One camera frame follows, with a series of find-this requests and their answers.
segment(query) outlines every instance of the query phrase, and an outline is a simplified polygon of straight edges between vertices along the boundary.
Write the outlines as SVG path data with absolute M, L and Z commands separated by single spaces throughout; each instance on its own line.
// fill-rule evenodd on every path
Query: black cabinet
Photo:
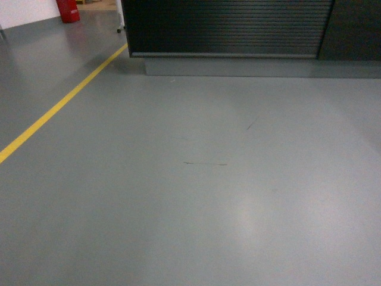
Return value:
M 336 0 L 321 60 L 381 60 L 381 1 Z

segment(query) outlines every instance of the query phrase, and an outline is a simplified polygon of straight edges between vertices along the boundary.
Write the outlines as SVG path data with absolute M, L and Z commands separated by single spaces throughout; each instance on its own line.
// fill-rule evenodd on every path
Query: white wall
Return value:
M 0 0 L 0 25 L 3 29 L 59 15 L 55 0 Z

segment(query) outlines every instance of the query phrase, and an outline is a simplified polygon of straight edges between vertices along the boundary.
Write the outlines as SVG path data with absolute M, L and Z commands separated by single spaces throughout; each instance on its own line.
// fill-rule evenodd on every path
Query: wooden floor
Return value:
M 92 0 L 86 1 L 82 4 L 82 1 L 77 1 L 78 10 L 116 10 L 117 6 L 115 0 Z

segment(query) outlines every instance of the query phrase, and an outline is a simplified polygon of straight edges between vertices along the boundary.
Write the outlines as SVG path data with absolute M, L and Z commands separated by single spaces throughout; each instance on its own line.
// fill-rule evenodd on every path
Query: gray baseboard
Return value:
M 53 28 L 62 24 L 63 23 L 61 17 L 58 16 L 42 21 L 4 29 L 2 31 L 2 35 L 4 39 L 9 43 L 20 43 L 24 41 L 30 41 L 33 38 L 43 37 L 49 33 L 54 33 L 56 30 Z M 25 37 L 25 34 L 33 35 L 33 37 Z
M 253 58 L 146 58 L 149 76 L 381 78 L 378 61 Z

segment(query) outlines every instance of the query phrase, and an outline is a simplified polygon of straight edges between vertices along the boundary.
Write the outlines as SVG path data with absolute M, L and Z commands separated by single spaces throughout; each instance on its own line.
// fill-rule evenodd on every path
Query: white cart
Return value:
M 117 13 L 119 17 L 119 28 L 117 29 L 117 32 L 120 33 L 122 30 L 126 28 L 126 25 L 124 24 L 124 15 L 123 15 L 123 7 L 121 6 L 121 0 L 115 0 L 117 4 Z

